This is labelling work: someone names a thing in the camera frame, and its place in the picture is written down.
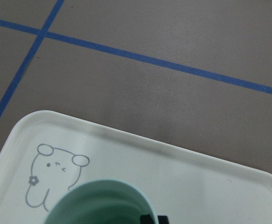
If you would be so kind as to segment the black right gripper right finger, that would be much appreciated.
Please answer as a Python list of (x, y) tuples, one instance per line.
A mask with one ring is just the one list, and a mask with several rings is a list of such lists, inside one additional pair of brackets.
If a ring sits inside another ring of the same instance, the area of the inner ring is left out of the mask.
[(168, 213), (166, 211), (158, 211), (157, 218), (159, 224), (168, 224)]

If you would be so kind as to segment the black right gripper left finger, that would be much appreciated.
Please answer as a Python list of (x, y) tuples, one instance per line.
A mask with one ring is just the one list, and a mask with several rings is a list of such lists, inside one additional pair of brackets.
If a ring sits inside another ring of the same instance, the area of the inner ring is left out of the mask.
[(140, 224), (157, 224), (157, 216), (154, 210), (142, 211), (139, 217)]

